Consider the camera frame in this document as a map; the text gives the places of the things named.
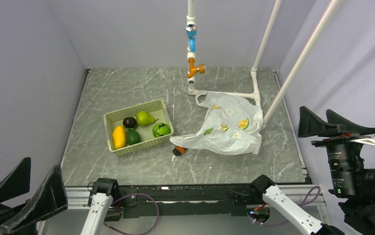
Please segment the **white plastic bag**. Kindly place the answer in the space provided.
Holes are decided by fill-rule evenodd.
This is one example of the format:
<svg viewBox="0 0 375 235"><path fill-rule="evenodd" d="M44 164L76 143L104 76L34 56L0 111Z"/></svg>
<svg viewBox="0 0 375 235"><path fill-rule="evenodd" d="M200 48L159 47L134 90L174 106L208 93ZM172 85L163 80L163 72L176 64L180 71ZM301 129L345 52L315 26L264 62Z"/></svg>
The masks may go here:
<svg viewBox="0 0 375 235"><path fill-rule="evenodd" d="M221 155L258 154L262 144L261 107L243 97L203 90L197 91L195 99L198 106L207 108L200 130L170 137L171 143Z"/></svg>

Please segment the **yellow fake fruit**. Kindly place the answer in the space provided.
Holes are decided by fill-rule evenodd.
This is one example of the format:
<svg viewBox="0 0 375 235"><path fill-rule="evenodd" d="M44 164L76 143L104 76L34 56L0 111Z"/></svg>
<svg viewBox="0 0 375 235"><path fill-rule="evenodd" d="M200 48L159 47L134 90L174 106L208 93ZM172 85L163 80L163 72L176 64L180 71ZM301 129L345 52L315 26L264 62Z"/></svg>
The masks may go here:
<svg viewBox="0 0 375 235"><path fill-rule="evenodd" d="M123 126L117 126L112 133L114 148L121 149L126 146L126 130Z"/></svg>

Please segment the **dark purple fake fruit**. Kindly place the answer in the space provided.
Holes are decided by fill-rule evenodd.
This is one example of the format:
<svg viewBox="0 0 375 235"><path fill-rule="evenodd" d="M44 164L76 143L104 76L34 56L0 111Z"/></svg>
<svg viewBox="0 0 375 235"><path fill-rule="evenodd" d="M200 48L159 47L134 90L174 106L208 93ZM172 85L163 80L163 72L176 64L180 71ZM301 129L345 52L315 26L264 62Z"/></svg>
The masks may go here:
<svg viewBox="0 0 375 235"><path fill-rule="evenodd" d="M135 129L137 127L137 120L134 117L125 117L123 119L123 127L126 129Z"/></svg>

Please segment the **light green fake fruit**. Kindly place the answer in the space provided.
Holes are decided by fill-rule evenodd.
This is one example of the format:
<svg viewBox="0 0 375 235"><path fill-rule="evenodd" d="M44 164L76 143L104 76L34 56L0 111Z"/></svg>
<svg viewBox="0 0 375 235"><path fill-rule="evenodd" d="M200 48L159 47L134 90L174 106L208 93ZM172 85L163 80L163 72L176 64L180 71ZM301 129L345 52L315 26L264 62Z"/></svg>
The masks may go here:
<svg viewBox="0 0 375 235"><path fill-rule="evenodd" d="M148 126L153 124L157 121L157 118L154 118L149 112L147 111L140 111L136 115L136 121L138 126Z"/></svg>

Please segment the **green black striped fake melon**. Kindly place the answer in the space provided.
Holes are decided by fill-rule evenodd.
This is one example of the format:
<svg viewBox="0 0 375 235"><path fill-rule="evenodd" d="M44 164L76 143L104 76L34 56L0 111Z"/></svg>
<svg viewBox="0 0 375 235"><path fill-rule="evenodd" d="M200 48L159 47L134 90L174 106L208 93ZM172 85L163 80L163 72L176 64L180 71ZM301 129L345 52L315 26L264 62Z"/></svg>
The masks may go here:
<svg viewBox="0 0 375 235"><path fill-rule="evenodd" d="M155 138L162 137L170 134L172 131L165 123L158 123L152 128L152 134Z"/></svg>

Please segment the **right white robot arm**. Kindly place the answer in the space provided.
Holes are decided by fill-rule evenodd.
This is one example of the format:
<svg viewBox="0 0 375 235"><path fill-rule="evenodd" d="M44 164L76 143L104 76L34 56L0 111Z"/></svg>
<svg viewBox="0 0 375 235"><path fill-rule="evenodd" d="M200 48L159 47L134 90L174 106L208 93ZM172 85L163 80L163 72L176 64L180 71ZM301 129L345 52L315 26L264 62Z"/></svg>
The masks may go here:
<svg viewBox="0 0 375 235"><path fill-rule="evenodd" d="M322 120L305 106L300 107L298 137L317 136L315 147L324 147L333 188L341 199L347 235L375 235L375 168L365 168L360 156L364 145L375 146L375 128L349 121L332 110ZM250 198L267 203L304 235L339 235L338 228L315 219L289 199L270 178L261 175L250 184Z"/></svg>

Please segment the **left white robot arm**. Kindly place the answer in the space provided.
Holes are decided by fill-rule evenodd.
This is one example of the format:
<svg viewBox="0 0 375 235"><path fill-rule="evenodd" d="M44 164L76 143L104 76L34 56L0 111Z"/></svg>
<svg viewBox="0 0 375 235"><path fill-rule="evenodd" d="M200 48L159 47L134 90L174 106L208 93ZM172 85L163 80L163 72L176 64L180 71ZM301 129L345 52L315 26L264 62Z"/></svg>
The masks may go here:
<svg viewBox="0 0 375 235"><path fill-rule="evenodd" d="M60 165L54 165L34 195L25 203L9 207L3 203L30 191L31 158L23 158L0 182L0 235L36 235L37 224L68 208ZM118 183L99 178L90 191L90 207L83 235L97 235L110 206L119 202Z"/></svg>

